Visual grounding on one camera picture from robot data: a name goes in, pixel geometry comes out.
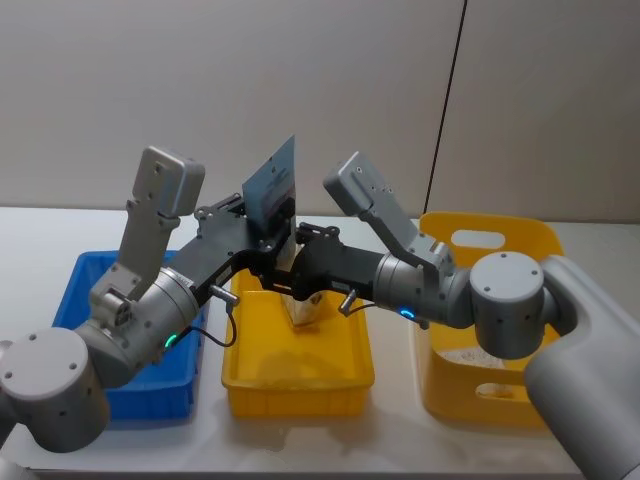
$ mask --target robotic arm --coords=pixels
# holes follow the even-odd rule
[[[168,151],[143,153],[127,202],[117,262],[90,294],[91,317],[75,331],[50,328],[0,343],[0,427],[25,424],[43,448],[74,451],[106,427],[105,388],[128,383],[164,352],[212,296],[240,301],[223,285],[249,269],[265,289],[305,300],[345,294],[393,310],[427,328],[474,325],[479,344],[505,359],[536,351],[546,323],[563,338],[537,353],[525,372],[532,403],[589,478],[640,475],[640,326],[564,257],[539,264],[517,252],[455,266],[446,244],[420,233],[392,189],[359,153],[324,185],[347,215],[371,225],[389,249],[381,255],[342,244],[336,227],[301,224],[290,270],[279,253],[292,232],[295,201],[281,203],[258,229],[238,194],[199,208],[193,240],[162,266],[171,231],[191,214],[204,168]]]

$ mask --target yellow plastic basket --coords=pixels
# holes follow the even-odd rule
[[[234,277],[232,290],[241,297],[238,339],[225,349],[222,384],[234,415],[362,412],[374,381],[364,312],[345,318],[338,313],[342,296],[328,292],[317,320],[293,327],[280,294],[262,290],[248,271]]]
[[[525,253],[538,261],[563,254],[550,227],[526,218],[433,212],[422,216],[420,229],[450,245],[461,267],[472,267],[483,256],[499,250]],[[504,244],[496,249],[457,246],[452,237],[460,230],[499,233],[504,236]],[[540,348],[557,337],[547,326]],[[443,357],[444,352],[478,347],[473,327],[456,330],[431,323],[428,334],[416,328],[414,339],[422,399],[432,415],[473,425],[544,427],[524,388],[523,370],[529,358],[504,361],[501,368],[491,368]],[[478,388],[481,385],[501,388],[487,392]]]

